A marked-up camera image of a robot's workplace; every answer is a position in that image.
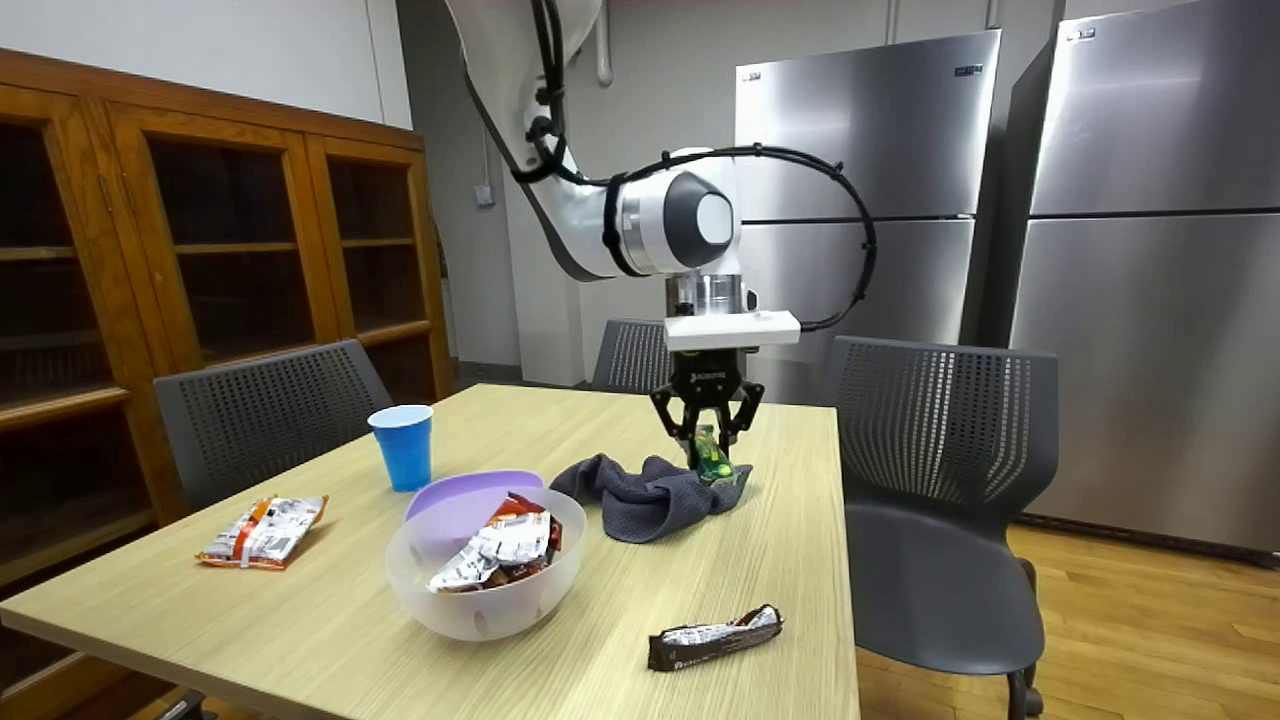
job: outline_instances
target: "wooden floor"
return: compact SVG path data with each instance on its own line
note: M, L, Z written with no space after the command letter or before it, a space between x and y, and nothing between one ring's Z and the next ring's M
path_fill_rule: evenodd
M1280 717L1280 572L1014 530L1040 572L1045 720ZM1003 717L1003 681L956 681L860 653L868 720Z

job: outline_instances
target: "wooden table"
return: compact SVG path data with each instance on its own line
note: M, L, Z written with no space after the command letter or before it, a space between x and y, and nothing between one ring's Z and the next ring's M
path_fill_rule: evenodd
M435 404L435 475L557 481L595 452L628 474L681 461L645 395L480 384ZM0 619L269 717L854 717L834 417L764 404L734 461L755 464L744 503L658 543L614 543L589 507L559 613L501 646L429 638L394 607L384 550L408 495L388 491L373 436L36 586ZM328 491L288 572L190 563L280 491ZM779 640L686 674L645 668L650 632L755 606L782 613Z

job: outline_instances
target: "black cloth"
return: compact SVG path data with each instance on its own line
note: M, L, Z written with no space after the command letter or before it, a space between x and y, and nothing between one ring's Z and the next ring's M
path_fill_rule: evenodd
M590 458L565 470L550 489L578 503L599 503L610 539L655 543L703 515L732 513L749 475L751 470L740 464L732 475L703 486L690 470L658 458L649 458L641 475L632 475L614 461Z

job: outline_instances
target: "chair backrest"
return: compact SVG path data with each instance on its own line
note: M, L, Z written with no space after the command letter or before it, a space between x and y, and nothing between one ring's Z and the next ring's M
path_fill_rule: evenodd
M157 404L190 507L223 499L366 432L392 395L357 340L157 381Z
M662 323L606 320L590 388L655 394L671 381Z
M843 486L1010 522L1056 475L1056 360L1003 350L834 340Z

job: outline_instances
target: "refrigerator door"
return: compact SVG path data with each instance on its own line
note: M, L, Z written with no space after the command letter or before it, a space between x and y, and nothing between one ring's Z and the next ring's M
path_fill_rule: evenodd
M848 305L860 272L860 224L749 224L744 277L759 309L787 309L801 320L831 317ZM809 334L793 350L759 350L749 375L768 399L831 404L831 336L898 336L948 343L960 336L967 289L972 220L881 224L881 263L868 299L831 334Z
M1033 217L1280 210L1280 6L1058 23Z
M734 141L843 164L881 220L972 217L1000 34L734 70ZM744 220L854 217L823 176L740 162Z
M1010 350L1058 358L1040 515L1280 550L1280 217L1033 220Z

